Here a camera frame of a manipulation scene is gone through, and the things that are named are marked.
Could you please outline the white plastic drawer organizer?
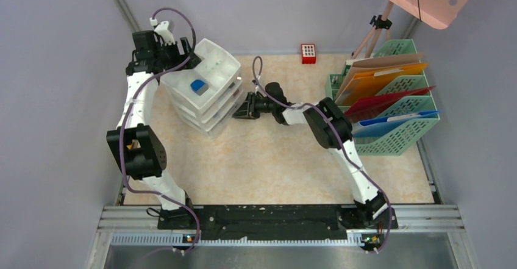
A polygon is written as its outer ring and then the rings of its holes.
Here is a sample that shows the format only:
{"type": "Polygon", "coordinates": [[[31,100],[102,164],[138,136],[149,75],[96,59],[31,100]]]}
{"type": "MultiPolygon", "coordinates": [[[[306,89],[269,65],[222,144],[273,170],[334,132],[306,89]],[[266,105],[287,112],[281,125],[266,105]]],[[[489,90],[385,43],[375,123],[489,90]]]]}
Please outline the white plastic drawer organizer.
{"type": "Polygon", "coordinates": [[[245,99],[241,63],[206,38],[199,41],[194,53],[201,59],[199,64],[166,74],[160,82],[182,121],[217,138],[245,99]]]}

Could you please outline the orange folder binder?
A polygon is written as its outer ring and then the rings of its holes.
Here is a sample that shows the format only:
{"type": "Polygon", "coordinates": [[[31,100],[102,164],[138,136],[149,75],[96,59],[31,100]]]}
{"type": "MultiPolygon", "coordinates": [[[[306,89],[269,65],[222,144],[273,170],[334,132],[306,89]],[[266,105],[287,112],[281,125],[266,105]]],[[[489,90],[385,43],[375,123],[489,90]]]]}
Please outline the orange folder binder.
{"type": "Polygon", "coordinates": [[[334,101],[340,106],[351,106],[360,98],[377,94],[395,78],[421,74],[427,66],[428,63],[414,63],[368,71],[352,68],[334,101]]]}

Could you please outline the red plastic folder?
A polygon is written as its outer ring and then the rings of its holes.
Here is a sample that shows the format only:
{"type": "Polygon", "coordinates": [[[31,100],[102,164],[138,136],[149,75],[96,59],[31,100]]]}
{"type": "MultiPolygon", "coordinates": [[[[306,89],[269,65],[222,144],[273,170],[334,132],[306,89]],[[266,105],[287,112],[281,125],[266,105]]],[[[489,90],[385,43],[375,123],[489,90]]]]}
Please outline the red plastic folder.
{"type": "Polygon", "coordinates": [[[374,118],[381,114],[384,110],[387,110],[387,108],[392,106],[394,103],[398,102],[400,99],[411,95],[426,95],[434,88],[435,86],[430,86],[397,93],[388,93],[383,95],[360,98],[347,111],[345,111],[344,114],[353,123],[358,122],[360,120],[374,118]]]}

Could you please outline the green plastic file rack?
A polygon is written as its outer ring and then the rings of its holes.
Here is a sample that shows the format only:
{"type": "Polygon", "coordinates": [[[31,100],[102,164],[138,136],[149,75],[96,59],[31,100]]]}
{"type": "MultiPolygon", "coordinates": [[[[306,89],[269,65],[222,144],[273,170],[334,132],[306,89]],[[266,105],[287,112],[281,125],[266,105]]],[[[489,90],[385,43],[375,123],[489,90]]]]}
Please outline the green plastic file rack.
{"type": "MultiPolygon", "coordinates": [[[[395,78],[375,96],[430,86],[424,73],[413,76],[404,75],[395,78]]],[[[342,106],[340,109],[345,112],[350,107],[342,106]]],[[[428,92],[421,96],[406,96],[374,118],[435,110],[438,110],[435,101],[431,92],[428,92]]],[[[355,137],[357,152],[369,156],[399,156],[436,125],[439,119],[438,114],[433,118],[410,120],[382,137],[355,137]]]]}

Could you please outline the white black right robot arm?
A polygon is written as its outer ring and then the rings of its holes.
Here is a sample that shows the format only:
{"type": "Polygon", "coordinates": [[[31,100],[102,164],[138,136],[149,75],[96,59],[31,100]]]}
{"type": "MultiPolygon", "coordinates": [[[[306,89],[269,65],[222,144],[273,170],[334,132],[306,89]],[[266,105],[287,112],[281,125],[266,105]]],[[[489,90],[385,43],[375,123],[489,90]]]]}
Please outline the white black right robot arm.
{"type": "Polygon", "coordinates": [[[352,136],[352,124],[333,99],[324,98],[315,104],[295,104],[287,101],[279,83],[271,82],[266,85],[265,93],[250,91],[232,116],[256,120],[263,113],[270,113],[277,123],[284,126],[306,124],[318,144],[336,158],[348,176],[359,223],[373,228],[382,220],[388,201],[365,171],[352,136]]]}

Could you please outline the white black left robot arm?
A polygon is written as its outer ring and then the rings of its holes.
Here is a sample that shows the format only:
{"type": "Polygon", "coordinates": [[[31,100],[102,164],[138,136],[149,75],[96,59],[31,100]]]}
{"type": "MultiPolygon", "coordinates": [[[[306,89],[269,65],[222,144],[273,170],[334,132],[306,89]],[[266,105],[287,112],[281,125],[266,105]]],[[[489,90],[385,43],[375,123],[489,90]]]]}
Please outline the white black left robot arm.
{"type": "Polygon", "coordinates": [[[159,199],[159,217],[189,228],[196,213],[185,190],[166,171],[165,147],[149,123],[162,73],[191,69],[199,60],[188,40],[175,41],[168,29],[139,31],[132,39],[135,49],[126,67],[126,102],[116,128],[107,132],[107,144],[126,179],[144,184],[145,192],[159,199]]]}

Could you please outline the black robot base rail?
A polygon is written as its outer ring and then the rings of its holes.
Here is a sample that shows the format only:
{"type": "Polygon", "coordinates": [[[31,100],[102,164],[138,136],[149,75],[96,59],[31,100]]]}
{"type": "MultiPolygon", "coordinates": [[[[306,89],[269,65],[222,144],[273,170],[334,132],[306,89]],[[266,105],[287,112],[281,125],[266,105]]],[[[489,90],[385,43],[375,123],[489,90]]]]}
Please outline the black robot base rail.
{"type": "Polygon", "coordinates": [[[393,208],[376,216],[371,209],[353,204],[205,205],[190,210],[159,212],[159,229],[243,231],[273,229],[382,229],[397,228],[393,208]]]}

